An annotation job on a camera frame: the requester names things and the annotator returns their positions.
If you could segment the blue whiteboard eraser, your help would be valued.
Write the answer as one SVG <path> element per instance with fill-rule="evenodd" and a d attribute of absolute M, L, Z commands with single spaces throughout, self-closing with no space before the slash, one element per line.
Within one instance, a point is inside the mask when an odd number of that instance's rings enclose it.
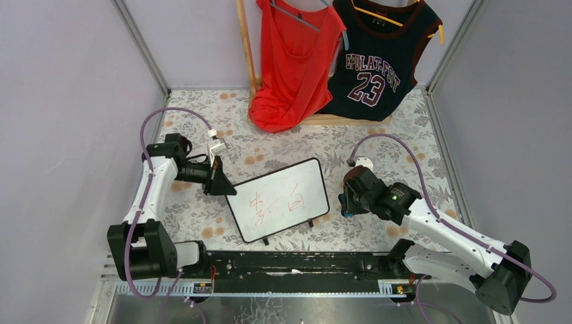
<path fill-rule="evenodd" d="M 345 218 L 353 217 L 354 214 L 348 209 L 348 200 L 344 194 L 338 195 L 339 202 L 341 204 L 341 215 Z"/>

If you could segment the white board with black frame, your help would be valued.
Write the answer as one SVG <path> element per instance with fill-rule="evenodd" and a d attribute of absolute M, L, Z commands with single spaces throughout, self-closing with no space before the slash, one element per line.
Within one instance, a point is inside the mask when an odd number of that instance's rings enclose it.
<path fill-rule="evenodd" d="M 320 161 L 309 158 L 235 186 L 226 197 L 245 243 L 308 223 L 330 211 Z"/>

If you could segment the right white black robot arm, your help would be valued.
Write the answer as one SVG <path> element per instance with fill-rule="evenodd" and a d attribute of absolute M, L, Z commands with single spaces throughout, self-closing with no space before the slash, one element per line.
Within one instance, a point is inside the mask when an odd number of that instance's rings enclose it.
<path fill-rule="evenodd" d="M 442 212 L 434 215 L 418 191 L 400 182 L 388 186 L 362 165 L 351 169 L 343 182 L 344 193 L 339 198 L 344 214 L 371 213 L 419 232 L 445 248 L 445 252 L 432 252 L 401 239 L 390 251 L 399 266 L 461 286 L 500 314 L 514 313 L 532 278 L 519 266 L 531 265 L 525 244 L 517 240 L 505 244 Z"/>

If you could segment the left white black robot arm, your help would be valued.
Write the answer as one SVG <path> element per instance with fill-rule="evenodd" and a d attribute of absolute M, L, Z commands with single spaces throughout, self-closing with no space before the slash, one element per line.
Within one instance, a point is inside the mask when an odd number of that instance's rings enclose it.
<path fill-rule="evenodd" d="M 176 244 L 163 226 L 165 197 L 173 182 L 199 184 L 207 196 L 235 196 L 237 190 L 223 171 L 220 153 L 226 149 L 216 130 L 208 131 L 209 153 L 203 162 L 189 156 L 190 141 L 179 133 L 149 144 L 142 156 L 142 176 L 133 205 L 119 225 L 112 225 L 107 241 L 123 281 L 176 277 L 179 271 L 203 274 L 208 253 L 201 241 Z"/>

